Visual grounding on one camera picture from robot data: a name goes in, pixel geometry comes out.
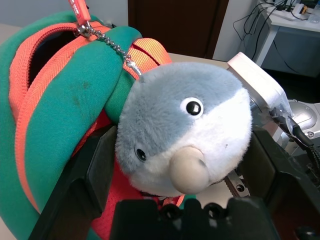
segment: black cable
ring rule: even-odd
[[[259,31],[258,37],[257,37],[256,42],[255,42],[254,54],[253,54],[251,60],[254,60],[254,58],[255,58],[255,56],[256,56],[257,48],[258,48],[258,42],[259,42],[259,38],[260,38],[260,34],[261,34],[262,30],[264,29],[264,26],[266,25],[266,22],[268,21],[268,19],[270,18],[271,14],[272,14],[275,10],[277,10],[276,7],[269,13],[269,15],[266,17],[266,19],[264,20],[264,22],[263,22],[263,24],[262,24],[262,27],[261,27],[261,29],[260,29],[260,31]]]
[[[237,22],[239,22],[239,21],[241,21],[241,20],[243,20],[243,19],[245,19],[245,18],[250,18],[250,17],[254,14],[254,11],[257,9],[257,7],[260,6],[260,5],[262,5],[262,4],[266,4],[266,3],[265,3],[265,2],[262,2],[262,3],[257,4],[257,5],[252,9],[252,11],[251,11],[251,13],[250,13],[249,15],[244,16],[243,18],[241,18],[241,19],[233,22],[233,24],[232,24],[233,29],[235,30],[236,34],[238,35],[238,37],[239,37],[239,39],[240,39],[241,41],[243,41],[245,38],[243,38],[243,39],[241,38],[239,32],[236,30],[235,23],[237,23]]]
[[[254,20],[253,20],[253,22],[252,22],[252,24],[251,24],[250,30],[249,30],[249,32],[247,32],[247,31],[246,31],[247,22],[248,22],[248,20],[250,19],[251,15],[253,15],[253,14],[255,13],[255,9],[256,9],[259,5],[261,5],[261,3],[260,3],[260,4],[257,4],[257,5],[254,7],[254,9],[253,9],[253,10],[251,11],[251,13],[250,13],[250,16],[245,20],[244,25],[243,25],[243,31],[244,31],[244,33],[245,33],[246,35],[252,35],[250,32],[251,32],[252,27],[253,27],[256,19],[258,18],[258,16],[259,16],[264,10],[266,10],[267,8],[273,7],[273,6],[275,5],[274,3],[269,3],[269,2],[264,2],[263,4],[270,4],[271,6],[267,6],[267,7],[263,7],[262,9],[258,9],[258,13],[257,13],[257,15],[255,16],[255,18],[254,18]]]
[[[291,118],[279,115],[281,111],[274,108],[269,112],[273,121],[292,139],[296,144],[303,150],[306,151],[309,157],[312,167],[314,170],[314,175],[320,179],[320,153],[314,148],[314,143],[305,135],[301,127]],[[288,129],[288,123],[292,127],[292,135]]]
[[[299,20],[301,20],[301,21],[306,21],[306,20],[307,20],[307,19],[302,19],[302,18],[300,18],[300,17],[295,16],[294,13],[292,12],[292,10],[290,10],[290,13],[291,13],[292,16],[294,16],[296,19],[299,19]]]
[[[296,70],[294,70],[292,67],[290,67],[290,66],[288,65],[288,63],[286,62],[286,60],[282,57],[281,53],[279,52],[279,50],[278,50],[278,48],[277,48],[277,45],[276,45],[275,40],[273,40],[273,44],[274,44],[275,49],[276,49],[276,51],[278,52],[280,58],[282,58],[284,64],[285,64],[289,69],[291,69],[292,71],[294,71],[295,73],[300,74],[298,71],[296,71]]]
[[[299,19],[299,20],[301,20],[301,21],[307,20],[307,19],[302,19],[302,18],[297,17],[296,15],[294,15],[294,13],[292,12],[292,6],[293,6],[293,4],[294,4],[294,1],[295,1],[295,0],[290,0],[290,5],[289,5],[289,7],[288,7],[288,11],[287,11],[287,12],[290,12],[291,15],[292,15],[293,17],[295,17],[296,19]]]

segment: beige beak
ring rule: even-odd
[[[197,194],[209,185],[209,172],[204,155],[187,146],[171,158],[169,175],[173,186],[183,194]]]

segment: white table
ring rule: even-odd
[[[274,7],[269,7],[269,4],[261,4],[259,8],[268,7],[267,10],[262,12],[264,19],[268,17]],[[256,57],[254,62],[261,67],[262,63],[264,62],[267,53],[279,32],[287,32],[287,33],[299,33],[299,34],[308,34],[308,35],[320,35],[320,23],[310,23],[307,21],[302,21],[299,19],[295,19],[293,21],[284,19],[282,17],[276,16],[271,14],[268,18],[266,24],[269,26],[268,33],[266,38],[263,41],[262,47],[258,49],[256,53]]]

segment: orange fabric lining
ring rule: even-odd
[[[180,195],[177,202],[174,203],[173,199],[174,197],[167,197],[164,201],[163,201],[163,206],[167,205],[167,204],[175,204],[177,207],[180,207],[180,205],[182,204],[182,202],[184,201],[185,195]]]
[[[140,50],[130,48],[128,54],[131,55],[131,59],[135,62],[135,64],[139,67],[142,73],[145,73],[158,65],[153,61],[148,55],[141,52]],[[130,73],[134,79],[138,80],[139,76],[132,70],[132,68],[128,67],[126,63],[123,64],[123,68]]]
[[[99,26],[100,27],[96,27],[97,30],[100,30],[102,32],[106,32],[107,30],[109,30],[109,28],[101,26],[100,23]],[[24,193],[38,212],[39,209],[30,190],[25,169],[25,146],[29,121],[35,108],[37,107],[39,100],[41,99],[42,94],[45,92],[47,86],[54,79],[54,77],[65,67],[65,65],[69,62],[70,58],[78,48],[89,44],[96,38],[96,36],[91,36],[88,40],[83,36],[79,36],[77,39],[61,48],[40,70],[32,85],[30,86],[28,92],[24,93],[25,98],[19,99],[20,101],[23,100],[23,102],[19,103],[21,106],[18,114],[15,132],[16,167]]]
[[[171,58],[165,48],[152,38],[140,38],[134,42],[134,45],[143,49],[146,53],[156,60],[159,65],[171,63]]]
[[[26,79],[29,71],[28,62],[34,45],[41,36],[59,27],[76,28],[76,25],[74,23],[60,23],[48,26],[24,40],[16,51],[9,74],[9,102],[15,122],[17,122],[21,103],[28,91]]]

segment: wooden door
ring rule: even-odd
[[[212,59],[229,0],[128,0],[129,26],[169,53]]]

